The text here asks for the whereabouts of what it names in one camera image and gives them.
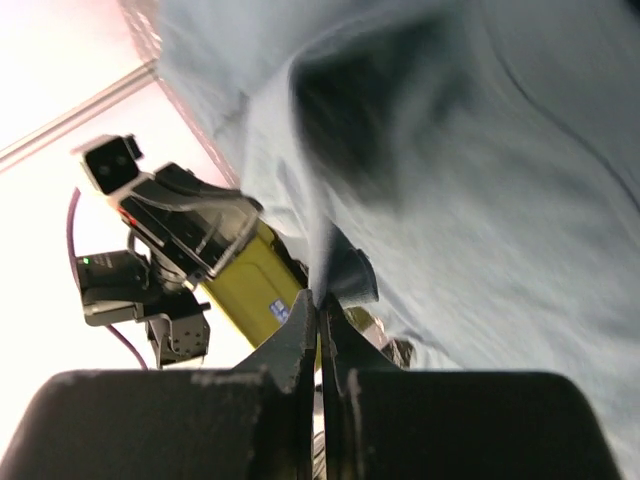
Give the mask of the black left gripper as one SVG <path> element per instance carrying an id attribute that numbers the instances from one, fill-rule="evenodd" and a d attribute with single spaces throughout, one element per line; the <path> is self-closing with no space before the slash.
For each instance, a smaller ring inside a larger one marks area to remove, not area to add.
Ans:
<path id="1" fill-rule="evenodd" d="M 142 170 L 133 135 L 100 135 L 71 154 L 87 184 L 148 247 L 170 284 L 215 279 L 257 233 L 263 211 L 257 200 L 209 184 L 176 163 Z"/>

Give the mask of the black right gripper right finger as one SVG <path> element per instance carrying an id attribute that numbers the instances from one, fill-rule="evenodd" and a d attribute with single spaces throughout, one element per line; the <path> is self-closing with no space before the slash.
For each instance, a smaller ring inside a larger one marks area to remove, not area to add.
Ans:
<path id="1" fill-rule="evenodd" d="M 319 313 L 331 479 L 616 479 L 583 393 L 545 372 L 407 371 Z"/>

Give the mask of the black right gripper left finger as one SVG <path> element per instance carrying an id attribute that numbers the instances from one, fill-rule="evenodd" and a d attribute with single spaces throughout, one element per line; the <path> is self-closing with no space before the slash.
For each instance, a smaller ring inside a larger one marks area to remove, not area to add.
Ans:
<path id="1" fill-rule="evenodd" d="M 308 479 L 316 311 L 230 370 L 76 370 L 36 393 L 5 479 Z"/>

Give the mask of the slate blue t shirt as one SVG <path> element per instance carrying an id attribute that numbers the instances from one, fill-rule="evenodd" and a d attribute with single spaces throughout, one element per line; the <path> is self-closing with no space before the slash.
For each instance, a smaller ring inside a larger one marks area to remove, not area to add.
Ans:
<path id="1" fill-rule="evenodd" d="M 635 1 L 163 1 L 159 70 L 258 200 L 369 257 L 418 368 L 573 380 L 639 475 Z"/>

